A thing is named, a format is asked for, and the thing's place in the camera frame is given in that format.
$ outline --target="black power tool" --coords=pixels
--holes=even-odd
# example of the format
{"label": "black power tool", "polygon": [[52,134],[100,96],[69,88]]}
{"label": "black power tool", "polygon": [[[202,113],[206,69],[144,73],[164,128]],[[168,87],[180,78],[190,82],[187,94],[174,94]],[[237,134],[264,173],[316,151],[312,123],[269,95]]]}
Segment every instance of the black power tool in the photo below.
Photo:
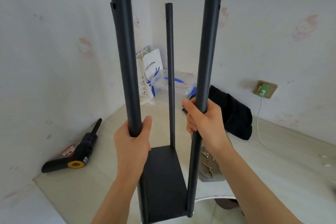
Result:
{"label": "black power tool", "polygon": [[102,122],[102,119],[99,119],[95,124],[91,133],[86,133],[82,141],[77,145],[73,151],[72,156],[64,157],[59,159],[54,159],[46,162],[42,169],[42,173],[48,173],[51,171],[56,171],[59,169],[64,169],[67,167],[70,168],[81,168],[85,166],[87,160],[89,159],[93,147],[96,144],[98,136],[96,135],[98,128]]}

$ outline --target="yellow ring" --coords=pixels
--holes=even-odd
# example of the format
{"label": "yellow ring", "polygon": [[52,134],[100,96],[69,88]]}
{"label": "yellow ring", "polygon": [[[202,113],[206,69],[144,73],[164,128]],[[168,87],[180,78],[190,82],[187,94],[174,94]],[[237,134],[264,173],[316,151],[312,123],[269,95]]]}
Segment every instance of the yellow ring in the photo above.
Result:
{"label": "yellow ring", "polygon": [[68,167],[70,168],[81,168],[83,166],[85,166],[85,163],[82,161],[75,160],[68,163]]}

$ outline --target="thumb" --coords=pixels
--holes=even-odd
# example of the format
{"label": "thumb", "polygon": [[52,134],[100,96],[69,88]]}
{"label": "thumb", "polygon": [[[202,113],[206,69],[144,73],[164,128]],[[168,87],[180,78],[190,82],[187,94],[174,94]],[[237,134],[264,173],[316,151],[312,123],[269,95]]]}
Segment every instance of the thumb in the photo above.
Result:
{"label": "thumb", "polygon": [[189,99],[183,99],[182,105],[191,115],[195,122],[203,117],[204,114]]}
{"label": "thumb", "polygon": [[146,116],[142,123],[142,130],[138,137],[145,138],[147,141],[149,140],[149,133],[152,128],[152,116]]}

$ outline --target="electrical outlet plate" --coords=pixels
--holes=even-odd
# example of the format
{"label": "electrical outlet plate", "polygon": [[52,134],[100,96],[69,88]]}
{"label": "electrical outlet plate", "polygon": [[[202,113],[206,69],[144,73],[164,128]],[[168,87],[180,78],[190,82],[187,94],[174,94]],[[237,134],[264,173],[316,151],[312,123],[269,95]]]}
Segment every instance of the electrical outlet plate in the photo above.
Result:
{"label": "electrical outlet plate", "polygon": [[274,94],[275,90],[278,88],[277,84],[271,83],[271,82],[265,82],[265,81],[258,81],[257,86],[255,87],[253,94],[259,95],[259,89],[261,88],[263,83],[268,83],[269,84],[269,90],[268,92],[264,95],[264,98],[270,99],[272,95]]}

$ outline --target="black metal rack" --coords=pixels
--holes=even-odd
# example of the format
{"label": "black metal rack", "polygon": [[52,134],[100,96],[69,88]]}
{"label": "black metal rack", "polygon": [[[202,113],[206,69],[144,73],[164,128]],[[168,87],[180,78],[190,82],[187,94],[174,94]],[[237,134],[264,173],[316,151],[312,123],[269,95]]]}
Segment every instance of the black metal rack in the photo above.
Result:
{"label": "black metal rack", "polygon": [[[221,0],[205,0],[196,92],[196,107],[203,113],[207,110],[220,7]],[[142,123],[131,0],[112,0],[111,9],[117,35],[129,132],[135,137],[141,132]],[[181,216],[192,217],[202,145],[201,136],[198,132],[194,132],[187,189],[175,150],[173,5],[171,3],[166,4],[166,31],[170,145],[152,148],[139,180],[138,196],[143,224]]]}

